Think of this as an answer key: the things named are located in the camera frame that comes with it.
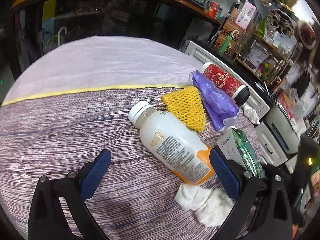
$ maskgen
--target drawer handle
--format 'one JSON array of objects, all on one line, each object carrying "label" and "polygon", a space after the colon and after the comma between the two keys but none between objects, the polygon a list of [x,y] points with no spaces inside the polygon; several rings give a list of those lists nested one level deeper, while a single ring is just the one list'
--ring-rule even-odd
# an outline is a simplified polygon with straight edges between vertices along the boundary
[{"label": "drawer handle", "polygon": [[266,147],[267,151],[268,151],[270,154],[273,153],[273,152],[270,152],[270,150],[269,150],[268,147],[267,147],[267,144],[265,144],[264,146]]}]

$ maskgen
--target white plastic container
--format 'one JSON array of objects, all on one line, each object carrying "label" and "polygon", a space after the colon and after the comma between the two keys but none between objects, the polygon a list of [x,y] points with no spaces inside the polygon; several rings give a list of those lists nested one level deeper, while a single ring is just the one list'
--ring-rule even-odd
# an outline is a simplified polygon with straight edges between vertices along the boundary
[{"label": "white plastic container", "polygon": [[211,148],[173,114],[140,101],[128,118],[140,128],[144,146],[185,183],[201,184],[214,173]]}]

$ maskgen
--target yellow stripe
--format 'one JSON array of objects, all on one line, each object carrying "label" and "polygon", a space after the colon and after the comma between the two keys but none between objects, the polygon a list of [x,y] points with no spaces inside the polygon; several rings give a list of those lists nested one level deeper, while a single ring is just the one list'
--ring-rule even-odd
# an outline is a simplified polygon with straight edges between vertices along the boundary
[{"label": "yellow stripe", "polygon": [[22,102],[25,100],[31,99],[39,99],[39,98],[47,98],[53,96],[60,96],[66,94],[76,94],[76,93],[83,93],[83,92],[93,92],[93,91],[102,91],[108,89],[139,89],[139,88],[163,88],[163,87],[170,87],[170,88],[185,88],[186,86],[181,85],[171,85],[171,84],[163,84],[163,85],[112,85],[107,87],[99,87],[99,88],[82,88],[82,89],[70,89],[66,91],[57,91],[57,92],[49,92],[44,94],[37,94],[31,95],[23,98],[17,98],[14,100],[10,100],[7,102],[3,102],[2,106],[7,106],[13,103]]}]

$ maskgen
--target orange logo on bottle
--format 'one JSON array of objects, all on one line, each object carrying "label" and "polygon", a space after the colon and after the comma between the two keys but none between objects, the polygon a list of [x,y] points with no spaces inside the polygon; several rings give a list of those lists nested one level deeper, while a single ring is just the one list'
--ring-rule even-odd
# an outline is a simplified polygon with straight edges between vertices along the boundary
[{"label": "orange logo on bottle", "polygon": [[151,146],[156,146],[158,142],[161,142],[163,140],[163,133],[160,130],[159,132],[156,132],[154,135],[153,141],[150,143]]}]

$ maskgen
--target white hook handle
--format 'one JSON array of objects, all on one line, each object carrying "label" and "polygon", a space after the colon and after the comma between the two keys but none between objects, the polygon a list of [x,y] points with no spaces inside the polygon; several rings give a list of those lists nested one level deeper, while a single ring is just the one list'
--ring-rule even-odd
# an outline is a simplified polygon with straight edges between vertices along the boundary
[{"label": "white hook handle", "polygon": [[64,34],[67,34],[67,27],[62,26],[58,31],[58,46],[61,46],[61,32],[64,30]]}]

